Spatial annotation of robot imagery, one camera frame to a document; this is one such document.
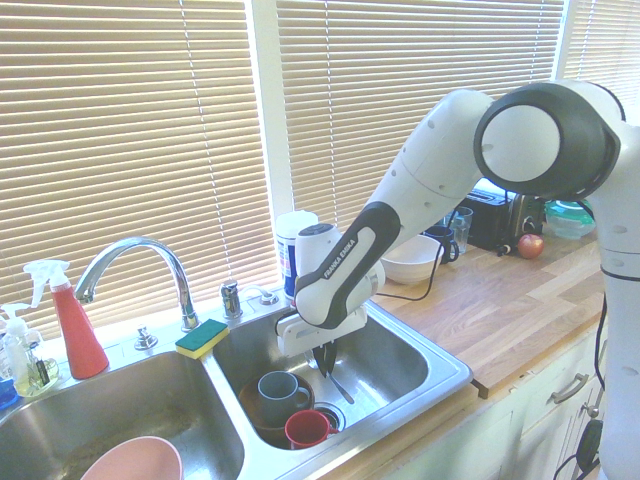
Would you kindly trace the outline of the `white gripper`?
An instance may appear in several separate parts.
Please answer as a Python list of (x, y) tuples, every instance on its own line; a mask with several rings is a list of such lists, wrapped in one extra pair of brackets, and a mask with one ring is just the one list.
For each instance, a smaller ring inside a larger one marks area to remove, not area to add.
[(276, 322), (275, 331), (279, 351), (285, 357), (294, 357), (312, 350), (321, 375), (326, 377), (327, 374), (333, 372), (335, 367), (338, 347), (336, 339), (365, 326), (366, 307), (361, 306), (348, 315), (335, 329), (324, 329), (311, 325), (295, 313), (279, 319)]

